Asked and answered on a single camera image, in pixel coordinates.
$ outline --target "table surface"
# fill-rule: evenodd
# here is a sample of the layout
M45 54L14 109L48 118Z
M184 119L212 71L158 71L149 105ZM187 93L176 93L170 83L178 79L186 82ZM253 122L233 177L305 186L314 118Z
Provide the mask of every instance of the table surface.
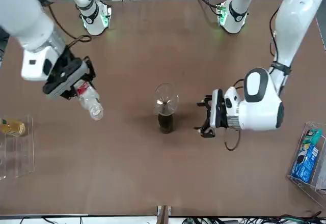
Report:
M22 50L11 38L0 70L0 113L33 116L35 172L0 182L0 214L151 215L157 205L172 206L174 215L319 210L286 178L304 123L326 119L325 51L315 20L282 94L280 129L244 131L233 152L224 147L224 129L214 139L193 130L205 118L196 106L204 95L270 66L268 22L279 3L253 1L238 35L219 28L196 0L114 3L111 28L73 47L94 64L104 107L99 122L76 99L48 100L43 83L23 80ZM72 34L85 33L73 4L53 10ZM159 132L153 114L162 82L180 95L171 134ZM228 132L229 144L236 136Z

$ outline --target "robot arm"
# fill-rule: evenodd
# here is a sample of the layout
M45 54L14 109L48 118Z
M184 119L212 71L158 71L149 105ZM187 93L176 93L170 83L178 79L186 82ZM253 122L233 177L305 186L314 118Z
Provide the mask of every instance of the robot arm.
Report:
M101 35L109 26L112 9L99 0L74 0L84 27L92 36Z
M88 57L76 58L65 44L42 5L56 0L0 0L0 25L17 38L24 49L21 76L45 81L43 92L49 98L76 96L74 84L95 77Z
M218 127L273 130L281 126L284 106L279 96L291 72L293 58L321 1L283 0L275 24L277 51L269 71L255 68L246 74L243 80L244 100L240 100L235 87L230 87L224 96L222 90L215 90L209 118L206 119L210 122L209 127L206 124L199 128L203 137L208 137L212 128ZM226 8L222 27L236 33L242 28L243 19L236 22L232 14Z

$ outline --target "blue box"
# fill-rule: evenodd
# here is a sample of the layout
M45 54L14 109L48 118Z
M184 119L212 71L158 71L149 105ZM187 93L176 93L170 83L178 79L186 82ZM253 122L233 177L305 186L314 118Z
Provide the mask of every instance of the blue box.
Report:
M319 150L311 143L300 146L298 156L293 164L291 175L309 183Z

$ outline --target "yellow bottle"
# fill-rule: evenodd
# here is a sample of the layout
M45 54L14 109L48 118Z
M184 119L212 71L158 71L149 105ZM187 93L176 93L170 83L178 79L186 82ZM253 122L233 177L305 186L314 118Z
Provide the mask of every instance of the yellow bottle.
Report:
M16 120L0 118L0 131L11 136L21 136L25 133L25 124Z

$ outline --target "plastic bottle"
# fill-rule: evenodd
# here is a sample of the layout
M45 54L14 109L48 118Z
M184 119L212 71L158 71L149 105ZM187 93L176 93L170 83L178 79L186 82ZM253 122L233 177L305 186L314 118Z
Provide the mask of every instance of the plastic bottle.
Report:
M103 117L103 107L100 104L100 96L88 81L79 80L74 85L78 99L84 109L87 109L91 118L99 121Z
M0 119L0 131L11 136L21 136L25 133L25 124L11 119Z

